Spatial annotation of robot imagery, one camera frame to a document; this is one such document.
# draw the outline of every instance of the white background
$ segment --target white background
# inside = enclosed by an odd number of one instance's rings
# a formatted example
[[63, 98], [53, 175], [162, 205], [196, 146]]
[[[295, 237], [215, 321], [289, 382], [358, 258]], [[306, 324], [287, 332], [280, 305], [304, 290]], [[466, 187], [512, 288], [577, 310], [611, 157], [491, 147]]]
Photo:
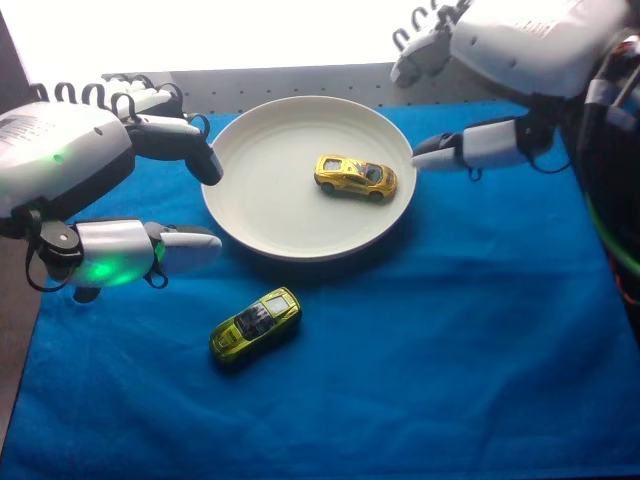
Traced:
[[0, 0], [0, 8], [29, 80], [49, 83], [107, 72], [395, 61], [391, 34], [411, 31], [411, 12], [429, 2], [380, 3]]

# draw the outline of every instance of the green toy car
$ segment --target green toy car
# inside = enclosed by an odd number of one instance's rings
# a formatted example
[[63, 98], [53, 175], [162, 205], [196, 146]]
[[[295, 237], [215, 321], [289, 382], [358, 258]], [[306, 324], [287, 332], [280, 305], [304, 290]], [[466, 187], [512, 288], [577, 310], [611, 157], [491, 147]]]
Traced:
[[290, 330], [300, 317], [302, 309], [296, 297], [288, 289], [278, 288], [218, 325], [209, 337], [209, 349], [221, 363], [233, 363], [267, 339]]

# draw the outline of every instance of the toy car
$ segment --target toy car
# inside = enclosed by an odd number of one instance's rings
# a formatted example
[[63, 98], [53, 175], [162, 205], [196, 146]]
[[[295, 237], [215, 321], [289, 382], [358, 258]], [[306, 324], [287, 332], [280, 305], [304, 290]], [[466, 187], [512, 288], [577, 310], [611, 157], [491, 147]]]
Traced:
[[355, 192], [374, 202], [392, 197], [398, 188], [398, 177], [389, 167], [339, 155], [320, 157], [313, 178], [325, 193]]
[[302, 309], [296, 297], [286, 288], [278, 288], [218, 325], [209, 337], [209, 349], [218, 361], [230, 364], [288, 331], [300, 317]]

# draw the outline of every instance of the metal perforated panel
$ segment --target metal perforated panel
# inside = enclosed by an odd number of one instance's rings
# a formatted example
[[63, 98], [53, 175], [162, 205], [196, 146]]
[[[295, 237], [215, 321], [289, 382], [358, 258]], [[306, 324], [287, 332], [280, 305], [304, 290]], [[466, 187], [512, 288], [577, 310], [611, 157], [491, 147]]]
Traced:
[[462, 66], [451, 63], [436, 78], [423, 78], [412, 88], [396, 88], [389, 79], [391, 63], [323, 67], [136, 72], [154, 84], [173, 82], [184, 95], [188, 112], [242, 113], [271, 100], [301, 95], [345, 98], [369, 107], [460, 103], [493, 99]]

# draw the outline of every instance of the plate rim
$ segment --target plate rim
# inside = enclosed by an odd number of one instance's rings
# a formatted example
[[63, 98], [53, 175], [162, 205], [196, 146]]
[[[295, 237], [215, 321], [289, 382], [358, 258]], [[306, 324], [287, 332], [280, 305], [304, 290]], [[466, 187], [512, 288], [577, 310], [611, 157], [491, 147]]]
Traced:
[[[249, 114], [251, 114], [251, 113], [253, 113], [253, 112], [257, 111], [257, 110], [264, 109], [264, 108], [267, 108], [267, 107], [272, 107], [274, 104], [278, 104], [278, 103], [290, 103], [290, 102], [296, 102], [296, 101], [307, 100], [307, 99], [321, 99], [322, 101], [327, 100], [327, 101], [330, 101], [330, 102], [337, 101], [337, 102], [341, 102], [341, 103], [348, 103], [348, 104], [351, 104], [352, 106], [368, 110], [370, 113], [373, 113], [373, 114], [377, 115], [378, 117], [382, 118], [386, 123], [388, 123], [391, 127], [393, 127], [393, 129], [400, 135], [400, 137], [406, 143], [408, 151], [409, 152], [412, 151], [411, 144], [409, 143], [409, 140], [407, 140], [407, 137], [405, 136], [405, 134], [402, 133], [402, 130], [400, 130], [395, 123], [393, 123], [387, 117], [382, 115], [380, 112], [377, 112], [374, 109], [372, 109], [370, 107], [367, 107], [366, 105], [362, 105], [361, 103], [354, 102], [352, 100], [346, 100], [344, 98], [330, 97], [330, 96], [323, 96], [323, 95], [301, 95], [301, 96], [297, 96], [297, 97], [285, 97], [285, 98], [279, 98], [279, 99], [276, 99], [276, 100], [271, 100], [269, 102], [266, 102], [266, 103], [263, 103], [261, 105], [258, 105], [257, 107], [254, 107], [251, 110], [247, 110], [246, 112], [244, 112], [243, 114], [237, 116], [231, 122], [229, 122], [229, 124], [227, 124], [220, 131], [220, 133], [218, 133], [216, 135], [216, 137], [210, 143], [210, 146], [213, 149], [213, 151], [215, 152], [215, 143], [218, 140], [218, 138], [223, 133], [225, 133], [228, 129], [234, 128], [233, 125], [236, 122], [238, 122], [241, 118], [243, 118], [243, 117], [245, 117], [245, 116], [247, 116], [247, 115], [249, 115]], [[404, 208], [402, 209], [402, 211], [400, 212], [400, 214], [398, 215], [398, 217], [393, 221], [393, 223], [391, 223], [391, 225], [389, 225], [389, 227], [385, 228], [382, 232], [380, 232], [378, 235], [374, 236], [370, 240], [368, 240], [368, 241], [366, 241], [366, 242], [364, 242], [364, 243], [362, 243], [362, 244], [360, 244], [360, 245], [358, 245], [356, 247], [350, 248], [348, 250], [343, 250], [343, 251], [337, 252], [337, 253], [329, 253], [327, 255], [314, 255], [314, 256], [282, 255], [282, 254], [278, 254], [278, 253], [268, 252], [268, 251], [265, 251], [265, 250], [260, 249], [258, 247], [255, 247], [253, 245], [249, 245], [246, 241], [241, 240], [236, 235], [233, 235], [231, 232], [229, 232], [229, 230], [227, 228], [225, 228], [225, 226], [222, 225], [222, 223], [220, 223], [220, 221], [218, 221], [218, 219], [216, 219], [215, 215], [213, 214], [213, 212], [211, 210], [211, 207], [209, 205], [209, 202], [207, 200], [206, 190], [209, 189], [209, 188], [215, 188], [215, 185], [214, 186], [207, 186], [207, 185], [201, 184], [200, 188], [201, 188], [201, 192], [202, 192], [202, 198], [204, 199], [205, 206], [207, 207], [207, 210], [209, 211], [209, 215], [211, 216], [211, 218], [216, 222], [216, 224], [227, 235], [229, 235], [231, 238], [233, 238], [235, 241], [237, 241], [241, 245], [245, 246], [246, 248], [248, 248], [251, 251], [254, 251], [254, 252], [259, 253], [261, 255], [264, 255], [266, 257], [277, 259], [277, 260], [284, 260], [284, 261], [295, 262], [295, 263], [316, 263], [316, 262], [326, 262], [326, 261], [335, 260], [335, 259], [338, 259], [338, 258], [343, 258], [343, 257], [349, 256], [351, 254], [354, 254], [356, 252], [359, 252], [359, 251], [365, 249], [366, 247], [368, 247], [369, 245], [373, 244], [374, 242], [376, 242], [380, 238], [382, 238], [386, 233], [388, 233], [389, 230], [391, 230], [398, 223], [398, 221], [402, 218], [402, 216], [406, 213], [407, 209], [409, 208], [409, 205], [411, 204], [411, 201], [413, 200], [413, 196], [415, 195], [416, 185], [418, 183], [417, 182], [418, 172], [415, 169], [413, 169], [412, 171], [413, 171], [413, 175], [412, 175], [412, 183], [413, 183], [413, 185], [411, 187], [411, 193], [409, 194], [408, 201], [407, 201], [406, 205], [404, 206]]]

